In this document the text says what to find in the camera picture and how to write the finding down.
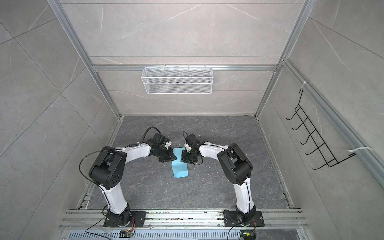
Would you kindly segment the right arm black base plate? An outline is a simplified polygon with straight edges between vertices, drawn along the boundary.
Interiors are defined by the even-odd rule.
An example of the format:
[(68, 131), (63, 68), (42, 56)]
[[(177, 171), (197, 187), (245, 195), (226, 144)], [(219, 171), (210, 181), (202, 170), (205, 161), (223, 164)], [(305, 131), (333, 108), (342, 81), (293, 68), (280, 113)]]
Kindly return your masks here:
[(264, 227), (264, 217), (261, 211), (251, 210), (247, 214), (243, 214), (241, 211), (224, 210), (224, 223), (226, 227), (241, 227), (241, 226), (253, 226)]

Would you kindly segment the light blue paper sheet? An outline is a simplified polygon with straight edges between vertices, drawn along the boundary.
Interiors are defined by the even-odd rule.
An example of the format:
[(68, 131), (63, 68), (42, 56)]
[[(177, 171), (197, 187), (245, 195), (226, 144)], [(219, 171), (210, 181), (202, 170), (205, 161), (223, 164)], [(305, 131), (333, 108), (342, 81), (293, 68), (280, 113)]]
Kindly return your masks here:
[(188, 173), (188, 165), (186, 163), (182, 163), (182, 152), (184, 148), (175, 148), (173, 149), (173, 153), (176, 156), (176, 160), (172, 161), (172, 170), (175, 178), (184, 178), (189, 175)]

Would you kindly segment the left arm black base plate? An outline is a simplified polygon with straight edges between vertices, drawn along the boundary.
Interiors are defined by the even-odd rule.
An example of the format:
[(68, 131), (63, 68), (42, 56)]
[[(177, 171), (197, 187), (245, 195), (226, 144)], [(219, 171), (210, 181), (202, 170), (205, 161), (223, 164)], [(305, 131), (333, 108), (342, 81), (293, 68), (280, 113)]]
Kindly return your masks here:
[(120, 215), (108, 212), (103, 226), (111, 228), (128, 228), (135, 224), (135, 227), (141, 228), (144, 226), (146, 214), (147, 212), (145, 211), (123, 212)]

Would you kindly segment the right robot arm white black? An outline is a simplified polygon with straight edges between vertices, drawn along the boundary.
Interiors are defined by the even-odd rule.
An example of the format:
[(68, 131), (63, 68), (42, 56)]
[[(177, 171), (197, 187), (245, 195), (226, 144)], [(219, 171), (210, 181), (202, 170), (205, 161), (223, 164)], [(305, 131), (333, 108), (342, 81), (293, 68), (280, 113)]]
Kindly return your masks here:
[(196, 164), (198, 158), (211, 158), (219, 161), (223, 172), (234, 185), (236, 194), (236, 211), (242, 222), (248, 221), (256, 213), (251, 194), (251, 176), (253, 166), (237, 144), (229, 146), (205, 143), (185, 143), (182, 161)]

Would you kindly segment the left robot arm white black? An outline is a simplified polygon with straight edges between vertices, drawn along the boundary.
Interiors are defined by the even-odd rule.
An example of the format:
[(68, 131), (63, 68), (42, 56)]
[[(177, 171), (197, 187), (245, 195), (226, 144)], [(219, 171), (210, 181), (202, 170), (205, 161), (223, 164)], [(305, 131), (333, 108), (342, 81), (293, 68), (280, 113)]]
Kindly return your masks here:
[(148, 156), (158, 157), (160, 162), (176, 159), (173, 148), (168, 145), (142, 143), (126, 148), (105, 146), (99, 151), (89, 177), (102, 190), (109, 211), (115, 216), (122, 216), (129, 210), (120, 184), (126, 163)]

